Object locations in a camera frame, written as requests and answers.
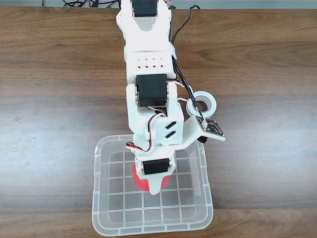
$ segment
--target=red and white wire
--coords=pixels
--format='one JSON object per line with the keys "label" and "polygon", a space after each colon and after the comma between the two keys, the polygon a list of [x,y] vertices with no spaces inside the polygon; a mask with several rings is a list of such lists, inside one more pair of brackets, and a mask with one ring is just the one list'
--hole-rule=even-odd
{"label": "red and white wire", "polygon": [[142,149],[139,146],[135,146],[133,142],[127,142],[125,147],[131,150],[137,150],[137,151],[142,151],[142,152],[150,152],[153,149],[153,142],[152,142],[152,124],[154,120],[160,116],[164,116],[164,113],[158,113],[155,114],[151,119],[149,120],[148,127],[149,127],[149,134],[150,134],[150,139],[149,139],[149,148],[147,150]]}
{"label": "red and white wire", "polygon": [[148,106],[147,108],[148,108],[148,109],[151,109],[151,110],[153,110],[153,111],[159,111],[159,112],[161,112],[161,113],[164,113],[163,108],[154,108],[154,107],[150,107],[150,106]]}
{"label": "red and white wire", "polygon": [[187,103],[190,99],[185,99],[185,98],[177,98],[177,101]]}
{"label": "red and white wire", "polygon": [[[175,84],[177,84],[177,85],[180,85],[182,88],[185,88],[185,86],[184,86],[182,83],[178,82],[177,80],[168,79],[167,81],[168,81],[169,83],[175,83]],[[190,85],[188,85],[188,87],[190,88],[190,90],[192,91],[192,93],[194,93],[193,88],[192,88]]]}

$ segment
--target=black cable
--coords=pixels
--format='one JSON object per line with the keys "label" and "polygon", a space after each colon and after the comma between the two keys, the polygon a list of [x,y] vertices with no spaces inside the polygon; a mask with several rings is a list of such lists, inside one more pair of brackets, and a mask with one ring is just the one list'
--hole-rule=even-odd
{"label": "black cable", "polygon": [[[179,28],[175,31],[175,33],[174,33],[174,35],[173,35],[173,37],[172,37],[171,43],[172,43],[173,45],[174,45],[174,42],[175,42],[175,39],[176,39],[176,36],[177,36],[178,32],[180,32],[180,31],[183,29],[183,27],[187,24],[187,22],[190,20],[191,10],[192,10],[193,8],[195,8],[195,7],[197,7],[198,9],[200,9],[200,7],[199,7],[198,5],[196,5],[196,4],[193,5],[193,6],[191,6],[191,7],[189,8],[189,15],[188,15],[187,20],[182,24],[181,27],[179,27]],[[190,89],[190,87],[189,87],[189,85],[188,85],[188,83],[187,83],[185,77],[183,76],[183,74],[182,74],[182,72],[181,72],[181,70],[180,70],[180,68],[179,68],[179,66],[178,66],[178,64],[177,64],[177,62],[176,62],[176,59],[175,59],[174,57],[172,57],[172,61],[173,61],[174,70],[176,71],[176,73],[178,74],[178,76],[180,77],[180,79],[182,80],[183,85],[185,86],[185,88],[186,88],[186,90],[187,90],[187,92],[188,92],[188,94],[189,94],[189,97],[190,97],[190,99],[191,99],[192,102],[193,102],[193,105],[194,105],[195,109],[199,112],[200,116],[204,119],[204,116],[203,116],[202,112],[198,109],[197,102],[196,102],[196,99],[195,99],[195,97],[194,97],[194,94],[193,94],[192,90]]]}
{"label": "black cable", "polygon": [[174,32],[174,35],[173,35],[172,40],[171,40],[171,43],[172,43],[173,45],[174,45],[175,38],[176,38],[178,32],[180,32],[180,31],[183,29],[183,27],[187,24],[187,22],[190,20],[190,17],[191,17],[191,15],[192,15],[192,9],[194,9],[194,8],[200,9],[200,7],[199,7],[198,5],[196,5],[196,4],[193,5],[193,6],[191,6],[191,7],[189,8],[189,14],[188,14],[187,20],[183,23],[183,25],[182,25],[180,28],[178,28],[178,29]]}
{"label": "black cable", "polygon": [[87,2],[87,0],[83,0],[83,1],[77,0],[77,1],[71,1],[71,2],[66,2],[65,0],[63,0],[63,2],[65,3],[65,4],[64,4],[64,7],[65,7],[65,6],[69,6],[69,7],[82,7],[82,6]]}
{"label": "black cable", "polygon": [[114,2],[116,2],[117,0],[114,0],[114,1],[106,1],[106,2],[100,2],[100,3],[98,3],[98,4],[100,4],[100,5],[102,5],[102,4],[108,4],[108,3],[114,3]]}
{"label": "black cable", "polygon": [[112,5],[114,5],[117,1],[114,1],[113,3],[109,4],[106,8],[110,8]]}

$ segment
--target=grid pattern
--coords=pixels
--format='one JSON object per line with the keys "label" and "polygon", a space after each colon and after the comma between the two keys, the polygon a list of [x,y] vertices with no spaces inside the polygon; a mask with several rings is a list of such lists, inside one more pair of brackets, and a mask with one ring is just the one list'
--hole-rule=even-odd
{"label": "grid pattern", "polygon": [[160,193],[141,191],[133,181],[131,135],[109,136],[95,152],[93,223],[101,234],[132,235],[196,230],[212,219],[205,152],[196,142],[176,151],[176,169]]}
{"label": "grid pattern", "polygon": [[195,210],[195,198],[190,171],[189,156],[177,158],[176,170],[169,177],[168,184],[157,195],[141,191],[134,183],[132,166],[134,154],[117,152],[110,156],[109,163],[101,163],[101,196],[108,196],[108,206],[100,212],[109,211],[113,223],[165,224],[182,223],[182,208]]}

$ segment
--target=red object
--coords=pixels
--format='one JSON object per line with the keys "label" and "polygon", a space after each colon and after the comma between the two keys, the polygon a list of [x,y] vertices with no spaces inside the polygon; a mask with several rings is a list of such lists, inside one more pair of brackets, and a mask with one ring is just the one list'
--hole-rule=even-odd
{"label": "red object", "polygon": [[[140,190],[143,190],[145,192],[149,192],[150,188],[149,188],[149,182],[146,179],[140,179],[137,175],[137,170],[135,168],[135,163],[133,163],[132,166],[132,174],[133,174],[133,180],[135,185],[137,185],[137,187]],[[168,183],[168,176],[165,176],[162,180],[162,185],[161,188],[164,188]]]}

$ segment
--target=ventilation hole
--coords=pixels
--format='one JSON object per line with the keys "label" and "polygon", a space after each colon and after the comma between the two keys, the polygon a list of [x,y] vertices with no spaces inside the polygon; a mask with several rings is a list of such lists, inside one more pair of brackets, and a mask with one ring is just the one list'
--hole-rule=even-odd
{"label": "ventilation hole", "polygon": [[170,129],[172,126],[174,126],[176,124],[175,121],[173,121],[171,124],[169,124],[167,127],[165,127],[166,129]]}
{"label": "ventilation hole", "polygon": [[165,137],[166,138],[170,138],[173,134],[175,134],[176,133],[176,131],[172,131],[171,133],[169,133],[168,135],[166,135]]}

